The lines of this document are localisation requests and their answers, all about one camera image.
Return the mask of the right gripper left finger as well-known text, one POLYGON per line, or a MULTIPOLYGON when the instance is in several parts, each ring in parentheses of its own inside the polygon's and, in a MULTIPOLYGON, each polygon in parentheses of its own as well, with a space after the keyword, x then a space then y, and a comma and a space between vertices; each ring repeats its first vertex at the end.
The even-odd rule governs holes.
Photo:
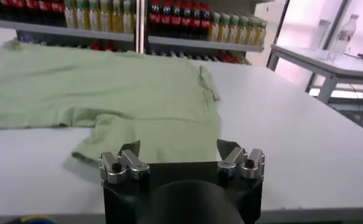
POLYGON ((141 141, 123 144, 117 154, 103 152, 99 157, 101 180, 121 184, 127 178, 141 181, 150 175, 150 166, 139 160, 141 141))

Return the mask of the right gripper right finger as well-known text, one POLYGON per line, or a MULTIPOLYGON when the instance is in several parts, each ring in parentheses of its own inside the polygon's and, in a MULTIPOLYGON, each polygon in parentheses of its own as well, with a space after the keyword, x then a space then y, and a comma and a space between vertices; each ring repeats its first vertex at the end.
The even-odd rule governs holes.
POLYGON ((245 179, 264 177, 266 156, 261 149, 252 149, 248 153, 238 143, 223 139, 217 140, 217 149, 221 157, 217 169, 226 177, 233 177, 236 172, 245 179))

